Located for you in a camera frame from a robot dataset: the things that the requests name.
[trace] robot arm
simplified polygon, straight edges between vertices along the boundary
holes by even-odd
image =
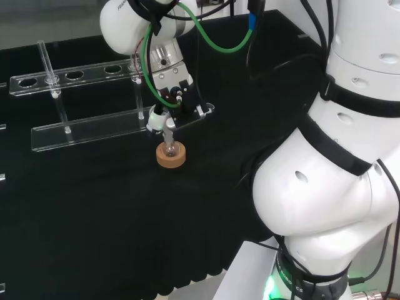
[[[158,2],[165,4],[165,1],[162,0],[158,0]],[[181,2],[191,11],[198,9],[196,0],[182,0]],[[179,6],[175,6],[170,14],[185,16],[185,12]],[[128,0],[108,1],[100,15],[101,32],[107,44],[117,53],[125,55],[134,54],[136,46],[144,37],[149,23],[133,10]],[[158,45],[172,41],[190,31],[193,27],[192,21],[178,21],[164,17],[161,19],[161,30],[157,36],[153,37],[152,42]]]
[[[148,0],[148,2],[153,6],[162,4],[168,7],[172,1]],[[182,0],[181,2],[191,11],[197,11],[196,0]],[[136,0],[110,0],[101,12],[102,34],[109,46],[118,53],[134,54],[149,27],[150,22],[142,17],[142,12],[137,10],[137,5]],[[169,14],[188,16],[179,6],[174,6]],[[206,104],[199,97],[176,41],[176,37],[191,30],[194,23],[166,17],[161,18],[159,25],[157,20],[152,22],[152,28],[155,27],[154,23],[155,26],[161,28],[157,35],[152,37],[151,45],[147,45],[150,47],[150,62],[143,61],[142,67],[149,63],[151,69],[154,70],[151,75],[160,97],[166,102],[176,99],[180,104],[177,109],[160,105],[151,109],[147,129],[158,133],[166,128],[175,130],[203,119],[213,110],[211,105]],[[139,47],[138,50],[138,53],[141,53],[142,47]]]

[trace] clear acrylic rack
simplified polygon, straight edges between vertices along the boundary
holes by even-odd
[[[10,94],[18,98],[50,92],[57,107],[60,123],[32,128],[33,151],[52,150],[146,130],[150,107],[143,108],[141,66],[138,57],[53,70],[44,41],[38,41],[37,46],[45,71],[13,76],[9,85]],[[132,100],[135,98],[137,109],[73,121],[68,119],[63,105],[62,89],[124,78],[132,79],[135,92]]]

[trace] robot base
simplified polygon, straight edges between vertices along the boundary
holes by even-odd
[[[272,271],[272,276],[268,279],[269,282],[266,284],[266,294],[268,294],[269,299],[290,299],[292,291],[284,284],[283,280],[281,279],[279,275],[279,271],[276,267],[274,266],[274,269]],[[324,285],[331,284],[332,282],[326,282],[322,284],[317,284],[318,287],[322,287]],[[346,291],[344,294],[339,298],[339,300],[352,300],[353,295],[351,293],[350,287],[347,285]]]

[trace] black table surface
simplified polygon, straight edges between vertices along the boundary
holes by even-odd
[[[236,45],[247,16],[204,21],[222,47]],[[318,51],[277,11],[267,12],[251,66],[272,68]],[[196,32],[178,39],[194,74]],[[101,36],[47,45],[54,69],[125,59]],[[296,127],[320,70],[302,60],[248,79],[247,48],[220,54],[201,41],[199,87],[216,111],[175,133],[187,149],[178,170],[161,169],[161,142],[146,132],[31,151],[31,128],[58,123],[49,94],[12,97],[0,90],[0,283],[7,299],[154,299],[227,269],[244,240],[270,232],[239,186],[243,160]],[[43,70],[36,46],[0,51],[0,83]],[[69,119],[134,109],[130,79],[65,89]],[[154,103],[147,88],[144,105]]]

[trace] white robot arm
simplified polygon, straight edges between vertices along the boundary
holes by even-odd
[[[159,3],[167,4],[169,0],[159,0]],[[182,0],[191,11],[197,11],[196,0]],[[170,14],[177,16],[188,16],[179,6],[175,6]],[[149,21],[138,16],[129,5],[128,0],[110,0],[106,3],[100,15],[100,27],[102,35],[111,49],[120,54],[134,54],[139,41],[144,37]],[[178,21],[161,19],[161,30],[157,36],[153,36],[152,42],[160,45],[170,42],[174,38],[187,33],[194,26],[192,21]]]
[[[314,275],[345,271],[398,216],[398,197],[376,163],[391,156],[388,168],[400,171],[400,151],[393,152],[400,143],[400,9],[394,2],[339,0],[329,80],[305,122],[254,178],[261,219],[285,236],[290,255]],[[275,283],[282,298],[290,297],[283,280]],[[341,299],[351,299],[349,288]]]

